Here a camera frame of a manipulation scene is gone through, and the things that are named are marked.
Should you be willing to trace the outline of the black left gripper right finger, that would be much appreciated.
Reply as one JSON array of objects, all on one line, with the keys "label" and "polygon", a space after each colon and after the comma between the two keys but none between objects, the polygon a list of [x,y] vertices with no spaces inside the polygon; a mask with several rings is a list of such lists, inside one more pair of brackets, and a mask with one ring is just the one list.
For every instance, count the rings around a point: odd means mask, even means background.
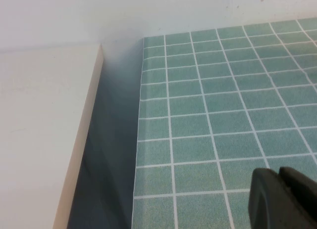
[{"label": "black left gripper right finger", "polygon": [[317,228],[317,183],[291,167],[280,167],[279,176],[290,190],[299,212]]}]

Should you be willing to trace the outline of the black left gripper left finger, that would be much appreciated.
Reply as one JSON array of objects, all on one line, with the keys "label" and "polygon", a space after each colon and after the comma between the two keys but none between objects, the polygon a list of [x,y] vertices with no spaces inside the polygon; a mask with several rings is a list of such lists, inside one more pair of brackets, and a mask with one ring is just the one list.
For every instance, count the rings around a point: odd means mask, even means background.
[{"label": "black left gripper left finger", "polygon": [[283,181],[268,168],[256,168],[252,173],[248,213],[252,229],[276,229],[278,209],[283,192]]}]

